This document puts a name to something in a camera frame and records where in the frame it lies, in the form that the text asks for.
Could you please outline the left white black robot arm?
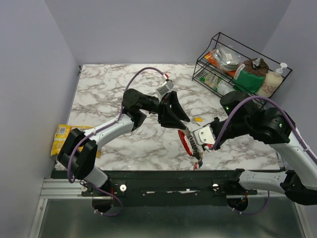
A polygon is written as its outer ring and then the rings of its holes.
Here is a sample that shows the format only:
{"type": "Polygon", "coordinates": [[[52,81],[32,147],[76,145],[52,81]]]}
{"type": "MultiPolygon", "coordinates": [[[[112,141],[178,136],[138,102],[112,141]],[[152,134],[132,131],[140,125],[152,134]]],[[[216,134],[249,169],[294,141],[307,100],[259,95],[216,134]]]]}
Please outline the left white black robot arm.
{"type": "Polygon", "coordinates": [[[177,93],[170,91],[161,99],[128,89],[123,94],[122,108],[113,120],[81,131],[71,130],[57,156],[67,169],[70,183],[85,180],[93,185],[99,196],[109,192],[109,176],[95,165],[97,151],[117,137],[138,129],[146,119],[144,111],[156,114],[158,123],[165,128],[185,130],[189,117],[181,107],[177,93]]]}

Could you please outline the keyring with keys red tag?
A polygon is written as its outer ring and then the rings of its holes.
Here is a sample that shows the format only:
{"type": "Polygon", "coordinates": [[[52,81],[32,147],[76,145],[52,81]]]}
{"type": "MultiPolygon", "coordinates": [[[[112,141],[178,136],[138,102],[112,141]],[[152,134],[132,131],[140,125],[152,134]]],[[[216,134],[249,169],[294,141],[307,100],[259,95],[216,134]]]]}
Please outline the keyring with keys red tag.
{"type": "Polygon", "coordinates": [[[202,152],[199,150],[189,128],[178,130],[178,136],[187,154],[197,160],[193,166],[193,170],[196,171],[203,165],[202,152]]]}

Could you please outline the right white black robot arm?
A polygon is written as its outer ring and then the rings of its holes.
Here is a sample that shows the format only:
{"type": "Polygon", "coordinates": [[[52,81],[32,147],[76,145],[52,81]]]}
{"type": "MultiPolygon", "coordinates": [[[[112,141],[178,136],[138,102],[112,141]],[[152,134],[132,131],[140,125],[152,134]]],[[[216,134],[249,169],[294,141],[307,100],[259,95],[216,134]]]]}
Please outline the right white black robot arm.
{"type": "Polygon", "coordinates": [[[254,102],[256,96],[244,92],[230,92],[220,99],[228,117],[215,117],[209,123],[217,150],[228,139],[249,135],[254,140],[273,148],[283,159],[285,171],[254,172],[236,169],[225,184],[230,195],[243,190],[267,190],[286,195],[301,205],[317,203],[317,157],[301,137],[294,121],[274,101],[271,108],[260,109],[254,102]]]}

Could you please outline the yellow tagged key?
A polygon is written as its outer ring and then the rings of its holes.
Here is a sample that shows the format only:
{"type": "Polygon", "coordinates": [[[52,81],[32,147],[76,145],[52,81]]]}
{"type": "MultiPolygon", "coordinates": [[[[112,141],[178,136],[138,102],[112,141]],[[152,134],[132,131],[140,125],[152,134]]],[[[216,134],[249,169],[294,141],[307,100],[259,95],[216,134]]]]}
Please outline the yellow tagged key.
{"type": "Polygon", "coordinates": [[[192,123],[199,123],[199,122],[203,122],[203,119],[200,118],[200,117],[193,117],[193,118],[191,119],[191,122],[192,122],[192,123]]]}

